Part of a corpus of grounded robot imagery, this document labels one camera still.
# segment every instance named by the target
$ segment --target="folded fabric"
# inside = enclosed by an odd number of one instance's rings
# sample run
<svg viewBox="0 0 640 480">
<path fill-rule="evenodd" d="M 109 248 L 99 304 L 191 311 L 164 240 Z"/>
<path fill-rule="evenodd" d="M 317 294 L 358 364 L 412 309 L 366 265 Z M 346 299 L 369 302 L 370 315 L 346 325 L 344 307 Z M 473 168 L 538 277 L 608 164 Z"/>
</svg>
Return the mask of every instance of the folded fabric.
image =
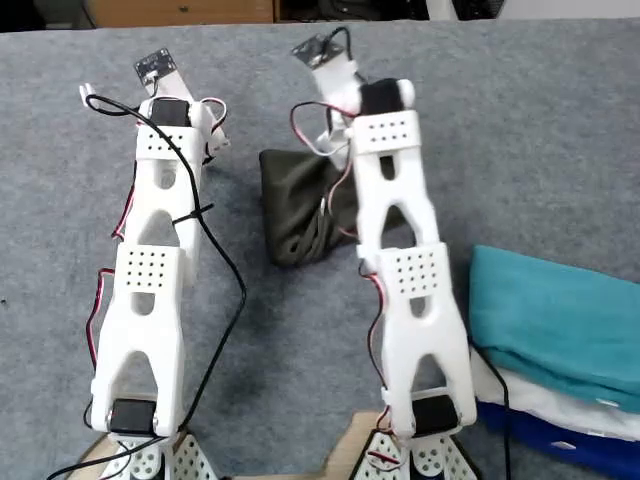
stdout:
<svg viewBox="0 0 640 480">
<path fill-rule="evenodd" d="M 383 173 L 391 164 L 381 164 Z M 340 232 L 355 230 L 358 197 L 353 177 L 347 177 L 332 197 L 328 192 L 342 175 L 326 157 L 312 153 L 260 152 L 262 206 L 267 252 L 282 267 L 322 260 L 338 244 L 354 241 Z M 391 209 L 385 230 L 402 225 L 399 210 Z"/>
<path fill-rule="evenodd" d="M 478 402 L 478 415 L 489 428 L 503 430 L 504 407 Z M 567 462 L 586 465 L 605 475 L 640 480 L 640 443 L 572 432 L 527 413 L 509 412 L 511 436 L 531 448 Z"/>
<path fill-rule="evenodd" d="M 640 285 L 476 246 L 469 314 L 496 366 L 640 413 Z"/>
<path fill-rule="evenodd" d="M 509 389 L 509 405 L 558 427 L 600 437 L 640 440 L 640 415 L 554 392 L 498 368 Z M 471 352 L 471 373 L 476 397 L 481 402 L 503 405 L 500 382 L 475 350 Z"/>
</svg>

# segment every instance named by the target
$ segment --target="white cloth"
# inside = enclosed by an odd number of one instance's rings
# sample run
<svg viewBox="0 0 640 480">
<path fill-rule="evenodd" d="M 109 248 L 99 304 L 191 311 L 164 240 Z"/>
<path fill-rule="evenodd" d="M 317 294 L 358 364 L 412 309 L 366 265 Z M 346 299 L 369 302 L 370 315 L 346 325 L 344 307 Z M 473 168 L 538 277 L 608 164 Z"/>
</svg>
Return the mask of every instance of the white cloth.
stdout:
<svg viewBox="0 0 640 480">
<path fill-rule="evenodd" d="M 610 405 L 587 403 L 531 383 L 503 368 L 498 372 L 509 389 L 509 406 L 567 430 L 640 441 L 640 414 L 623 412 Z M 504 404 L 504 392 L 475 350 L 471 352 L 471 373 L 476 397 L 481 402 Z"/>
</svg>

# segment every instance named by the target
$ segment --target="black cable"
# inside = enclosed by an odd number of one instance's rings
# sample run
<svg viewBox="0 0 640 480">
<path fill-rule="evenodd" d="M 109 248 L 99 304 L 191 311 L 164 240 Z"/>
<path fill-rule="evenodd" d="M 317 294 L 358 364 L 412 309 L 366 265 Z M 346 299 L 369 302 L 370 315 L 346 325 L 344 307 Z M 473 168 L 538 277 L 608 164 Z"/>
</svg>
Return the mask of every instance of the black cable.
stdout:
<svg viewBox="0 0 640 480">
<path fill-rule="evenodd" d="M 502 378 L 502 375 L 500 375 L 500 372 L 498 371 L 498 369 L 493 366 L 487 354 L 484 353 L 484 351 L 482 351 L 478 345 L 476 345 L 476 343 L 473 341 L 471 337 L 469 337 L 469 343 L 475 349 L 475 351 L 478 352 L 478 355 L 480 355 L 480 358 L 482 358 L 482 360 L 487 365 L 487 367 L 489 367 L 489 370 L 491 370 L 491 373 L 493 373 L 493 375 L 496 377 L 496 379 L 498 380 L 498 382 L 500 382 L 500 385 L 502 386 L 502 391 L 504 394 L 503 396 L 503 402 L 504 402 L 503 435 L 504 437 L 502 439 L 502 446 L 504 448 L 504 468 L 505 468 L 505 474 L 507 476 L 507 480 L 511 480 L 511 445 L 510 445 L 511 419 L 509 417 L 509 412 L 510 412 L 509 388 L 507 387 L 507 382 L 504 381 L 504 378 Z"/>
<path fill-rule="evenodd" d="M 224 346 L 227 343 L 229 335 L 233 331 L 233 328 L 235 327 L 236 322 L 238 321 L 238 318 L 242 313 L 242 310 L 244 308 L 244 305 L 247 299 L 247 287 L 244 283 L 244 280 L 242 279 L 242 275 L 240 274 L 238 267 L 233 262 L 231 257 L 229 257 L 227 252 L 222 248 L 222 246 L 220 245 L 216 237 L 213 235 L 211 230 L 209 230 L 209 227 L 207 226 L 204 219 L 202 218 L 202 213 L 201 213 L 202 208 L 200 206 L 200 196 L 198 195 L 198 187 L 197 187 L 195 175 L 193 173 L 193 170 L 191 169 L 191 166 L 189 165 L 189 162 L 187 162 L 187 159 L 184 158 L 184 155 L 182 154 L 182 152 L 178 149 L 175 143 L 173 143 L 173 140 L 171 140 L 171 138 L 169 138 L 169 136 L 165 134 L 160 129 L 160 127 L 158 127 L 158 125 L 155 124 L 155 122 L 151 121 L 150 119 L 142 115 L 140 112 L 135 111 L 134 109 L 132 109 L 131 107 L 128 107 L 127 105 L 124 105 L 111 98 L 103 97 L 102 95 L 96 95 L 96 94 L 87 95 L 87 97 L 85 98 L 85 101 L 89 106 L 89 108 L 99 113 L 109 112 L 107 113 L 107 115 L 111 115 L 111 116 L 113 116 L 113 114 L 115 113 L 113 110 L 104 110 L 99 107 L 96 107 L 93 105 L 92 100 L 97 100 L 99 102 L 106 103 L 107 105 L 110 105 L 114 108 L 121 110 L 121 112 L 119 113 L 131 115 L 137 118 L 142 123 L 150 127 L 154 132 L 156 132 L 158 136 L 162 138 L 167 143 L 167 145 L 169 145 L 169 148 L 171 148 L 171 150 L 173 150 L 174 153 L 178 156 L 178 159 L 180 160 L 184 168 L 187 170 L 187 174 L 189 176 L 189 183 L 191 184 L 191 193 L 193 195 L 193 205 L 194 205 L 194 209 L 192 213 L 194 217 L 198 220 L 198 223 L 200 223 L 200 226 L 202 227 L 202 230 L 204 231 L 209 241 L 212 243 L 212 245 L 215 247 L 215 249 L 218 251 L 220 256 L 224 259 L 226 264 L 229 266 L 229 268 L 233 272 L 236 278 L 236 281 L 238 283 L 238 286 L 240 287 L 240 291 L 241 291 L 240 302 L 238 303 L 238 306 L 236 307 L 233 317 L 231 318 L 231 321 L 227 325 L 227 328 L 225 329 L 222 335 L 222 338 L 218 342 L 218 346 L 213 354 L 213 357 L 211 358 L 211 361 L 209 362 L 209 366 L 207 367 L 207 370 L 202 378 L 202 381 L 200 382 L 200 386 L 198 387 L 194 400 L 191 403 L 189 410 L 187 411 L 187 415 L 185 416 L 185 419 L 182 421 L 182 423 L 178 427 L 179 430 L 182 430 L 187 425 L 187 423 L 189 423 L 189 420 L 191 420 L 191 418 L 193 417 L 193 414 L 195 413 L 195 410 L 198 406 L 198 402 L 200 401 L 200 398 L 202 397 L 204 389 L 207 386 L 207 382 L 211 377 L 213 368 L 218 362 L 218 358 L 220 357 L 220 354 L 222 353 L 222 350 L 224 349 Z"/>
<path fill-rule="evenodd" d="M 82 13 L 84 13 L 84 16 L 87 17 L 87 21 L 89 22 L 89 25 L 91 25 L 91 28 L 93 28 L 94 30 L 96 28 L 98 28 L 96 26 L 96 22 L 93 20 L 93 17 L 89 13 L 89 9 L 87 8 L 86 0 L 80 0 L 80 6 L 82 8 Z"/>
<path fill-rule="evenodd" d="M 327 53 L 327 49 L 329 48 L 329 45 L 331 44 L 331 40 L 333 40 L 333 38 L 337 34 L 339 34 L 340 32 L 344 33 L 345 51 L 347 52 L 347 58 L 349 59 L 349 61 L 351 61 L 351 60 L 353 60 L 353 52 L 351 51 L 351 32 L 345 26 L 338 27 L 333 32 L 331 32 L 329 35 L 327 35 L 327 37 L 324 39 L 324 43 L 322 45 L 322 55 L 324 56 Z M 367 79 L 364 78 L 360 72 L 356 72 L 355 75 L 358 78 L 358 80 L 360 80 L 362 83 L 367 83 Z"/>
<path fill-rule="evenodd" d="M 125 451 L 129 451 L 129 449 L 127 448 L 127 446 L 122 443 L 122 442 L 118 442 L 118 445 L 120 445 L 122 448 L 125 449 Z M 126 463 L 124 464 L 124 466 L 118 470 L 116 473 L 112 473 L 111 475 L 109 475 L 108 477 L 100 477 L 98 480 L 111 480 L 112 478 L 116 478 L 118 475 L 120 475 L 122 472 L 124 472 L 127 467 L 129 466 L 129 464 L 131 463 L 131 454 L 129 454 L 129 458 L 127 458 Z"/>
<path fill-rule="evenodd" d="M 133 447 L 130 450 L 125 450 L 124 452 L 116 453 L 115 455 L 111 455 L 108 457 L 97 458 L 95 460 L 89 460 L 86 462 L 76 463 L 74 465 L 69 465 L 68 467 L 61 468 L 60 470 L 56 470 L 51 475 L 47 477 L 47 480 L 53 480 L 60 475 L 64 475 L 65 473 L 74 472 L 76 470 L 80 470 L 81 468 L 93 467 L 94 465 L 100 465 L 101 463 L 108 463 L 113 460 L 117 460 L 119 458 L 126 457 L 127 455 L 131 455 L 133 453 L 139 452 L 140 450 L 144 450 L 145 448 L 153 445 L 154 443 L 158 443 L 160 440 L 164 440 L 165 437 L 155 437 L 151 440 L 141 443 L 140 445 Z"/>
<path fill-rule="evenodd" d="M 100 108 L 100 107 L 96 107 L 95 105 L 93 105 L 92 100 L 97 100 L 99 102 L 106 103 L 107 105 L 110 105 L 110 106 L 112 106 L 114 108 L 117 108 L 119 111 L 106 110 L 106 109 L 103 109 L 103 108 Z M 204 233 L 207 236 L 207 238 L 209 239 L 209 241 L 212 243 L 212 245 L 218 251 L 220 256 L 224 259 L 226 264 L 229 266 L 229 268 L 231 269 L 231 271 L 233 272 L 233 274 L 234 274 L 234 276 L 236 278 L 238 286 L 240 287 L 240 291 L 241 291 L 240 302 L 238 303 L 238 306 L 236 307 L 236 310 L 235 310 L 235 312 L 234 312 L 234 314 L 233 314 L 233 316 L 231 318 L 231 321 L 227 325 L 224 333 L 222 334 L 222 337 L 221 337 L 220 341 L 218 342 L 218 346 L 216 347 L 216 350 L 215 350 L 215 352 L 213 354 L 213 357 L 211 358 L 211 360 L 209 362 L 207 370 L 206 370 L 205 374 L 203 375 L 202 380 L 200 381 L 200 385 L 198 386 L 198 390 L 196 391 L 195 397 L 194 397 L 193 401 L 191 402 L 191 406 L 189 407 L 189 410 L 187 411 L 187 414 L 186 414 L 184 420 L 182 421 L 182 423 L 178 427 L 178 431 L 182 431 L 187 426 L 187 424 L 189 423 L 189 421 L 191 420 L 193 415 L 195 414 L 196 408 L 198 407 L 198 403 L 199 403 L 200 399 L 202 398 L 202 394 L 204 393 L 204 389 L 206 388 L 207 383 L 209 382 L 209 379 L 211 377 L 213 369 L 215 368 L 216 363 L 218 362 L 218 359 L 219 359 L 220 355 L 222 354 L 222 351 L 224 350 L 224 347 L 225 347 L 225 345 L 227 343 L 227 340 L 229 339 L 229 336 L 231 335 L 231 332 L 233 331 L 233 328 L 235 327 L 238 319 L 240 318 L 240 314 L 242 313 L 242 310 L 244 309 L 244 306 L 245 306 L 245 303 L 246 303 L 246 299 L 247 299 L 247 287 L 246 287 L 246 285 L 244 283 L 244 280 L 242 279 L 242 275 L 240 274 L 240 271 L 238 270 L 238 267 L 233 262 L 231 257 L 229 257 L 227 252 L 222 248 L 222 246 L 220 245 L 220 243 L 218 242 L 216 237 L 213 235 L 211 230 L 209 230 L 209 227 L 205 223 L 204 218 L 202 218 L 202 208 L 200 206 L 200 196 L 198 194 L 198 188 L 197 188 L 197 184 L 196 184 L 195 175 L 193 173 L 193 170 L 192 170 L 191 166 L 189 165 L 189 162 L 187 162 L 187 159 L 184 158 L 184 155 L 182 154 L 180 149 L 178 149 L 178 147 L 175 145 L 175 143 L 173 143 L 171 138 L 169 138 L 169 136 L 167 136 L 160 129 L 160 127 L 158 127 L 158 125 L 156 125 L 155 122 L 153 122 L 152 120 L 148 119 L 147 117 L 145 117 L 144 115 L 142 115 L 138 111 L 134 110 L 133 108 L 131 108 L 131 107 L 127 106 L 127 105 L 124 105 L 124 104 L 122 104 L 122 103 L 120 103 L 120 102 L 118 102 L 116 100 L 113 100 L 113 99 L 108 98 L 108 97 L 103 97 L 102 95 L 90 94 L 90 95 L 87 95 L 85 97 L 85 102 L 86 102 L 86 104 L 87 104 L 87 106 L 89 108 L 91 108 L 92 110 L 94 110 L 94 111 L 96 111 L 98 113 L 102 113 L 104 115 L 108 115 L 108 116 L 112 116 L 112 117 L 121 117 L 121 116 L 131 115 L 132 117 L 137 118 L 142 123 L 144 123 L 147 126 L 149 126 L 153 131 L 155 131 L 158 134 L 158 136 L 160 138 L 162 138 L 167 143 L 167 145 L 169 145 L 169 148 L 171 148 L 171 150 L 173 150 L 174 153 L 178 156 L 178 159 L 180 160 L 182 165 L 187 170 L 187 174 L 189 176 L 189 183 L 191 185 L 191 193 L 193 195 L 193 204 L 194 204 L 194 209 L 193 209 L 192 215 L 194 216 L 195 219 L 198 220 L 198 223 L 200 224 L 200 226 L 204 230 Z M 83 415 L 83 418 L 85 419 L 85 424 L 86 425 L 89 425 L 89 422 L 86 420 L 86 415 L 87 415 L 90 407 L 91 407 L 91 402 L 89 402 L 89 405 L 87 405 L 87 408 L 85 409 L 85 413 Z M 132 448 L 128 452 L 125 451 L 125 452 L 122 452 L 120 454 L 112 455 L 110 457 L 104 457 L 104 458 L 100 458 L 100 459 L 97 459 L 97 460 L 91 460 L 91 461 L 88 461 L 88 462 L 82 462 L 82 463 L 76 463 L 75 465 L 70 465 L 68 467 L 65 467 L 65 468 L 62 468 L 60 470 L 57 470 L 57 471 L 53 472 L 51 475 L 49 475 L 47 477 L 47 480 L 52 480 L 53 478 L 55 478 L 55 477 L 57 477 L 59 475 L 62 475 L 64 473 L 72 472 L 74 470 L 79 470 L 81 468 L 86 468 L 86 467 L 90 467 L 90 466 L 93 466 L 93 465 L 99 465 L 101 463 L 110 462 L 112 460 L 116 460 L 118 458 L 125 457 L 126 455 L 130 455 L 130 454 L 139 452 L 140 450 L 143 450 L 146 447 L 148 447 L 150 445 L 153 445 L 154 443 L 159 442 L 163 438 L 164 437 L 152 438 L 148 442 L 142 443 L 142 444 L 138 445 L 137 447 Z"/>
<path fill-rule="evenodd" d="M 93 405 L 93 398 L 89 400 L 89 403 L 87 403 L 87 406 L 84 409 L 84 413 L 82 414 L 82 422 L 84 423 L 84 426 L 87 427 L 89 430 L 93 430 L 91 423 L 89 423 L 89 420 L 87 419 L 87 415 L 89 414 L 89 409 L 91 408 L 91 405 Z"/>
</svg>

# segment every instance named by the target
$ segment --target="wooden base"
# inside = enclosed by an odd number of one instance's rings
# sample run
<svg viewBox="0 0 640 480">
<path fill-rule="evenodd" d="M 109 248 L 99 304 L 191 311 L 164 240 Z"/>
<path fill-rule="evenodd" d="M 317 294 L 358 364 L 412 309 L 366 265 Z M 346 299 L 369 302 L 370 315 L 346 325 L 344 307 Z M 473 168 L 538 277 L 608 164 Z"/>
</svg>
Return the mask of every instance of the wooden base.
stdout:
<svg viewBox="0 0 640 480">
<path fill-rule="evenodd" d="M 345 480 L 360 458 L 371 430 L 374 428 L 378 413 L 358 412 L 353 416 L 351 425 L 342 436 L 334 450 L 329 454 L 325 468 L 317 473 L 302 473 L 295 475 L 266 475 L 256 477 L 235 477 L 234 480 Z M 82 461 L 113 455 L 117 445 L 109 441 L 106 436 L 98 440 L 83 456 Z M 85 468 L 74 472 L 68 480 L 97 480 L 105 465 Z"/>
</svg>

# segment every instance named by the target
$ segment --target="wooden board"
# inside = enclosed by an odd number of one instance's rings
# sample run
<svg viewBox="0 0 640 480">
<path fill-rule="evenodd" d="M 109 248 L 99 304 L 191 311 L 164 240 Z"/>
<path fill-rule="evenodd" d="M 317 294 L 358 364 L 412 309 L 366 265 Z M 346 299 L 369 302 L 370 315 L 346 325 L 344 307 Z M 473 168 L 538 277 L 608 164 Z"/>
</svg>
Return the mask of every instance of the wooden board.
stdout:
<svg viewBox="0 0 640 480">
<path fill-rule="evenodd" d="M 91 0 L 100 27 L 273 23 L 274 0 Z"/>
<path fill-rule="evenodd" d="M 234 477 L 234 480 L 345 480 L 349 478 L 354 465 L 360 458 L 360 453 L 369 438 L 371 429 L 375 426 L 377 418 L 378 413 L 376 412 L 356 413 L 351 420 L 351 425 L 349 425 L 334 450 L 329 454 L 325 468 L 321 472 L 296 475 Z M 117 448 L 112 442 L 106 437 L 102 437 L 89 449 L 82 458 L 82 461 L 113 455 L 116 450 Z M 103 470 L 104 466 L 86 468 L 73 473 L 69 477 L 69 480 L 97 480 Z"/>
</svg>

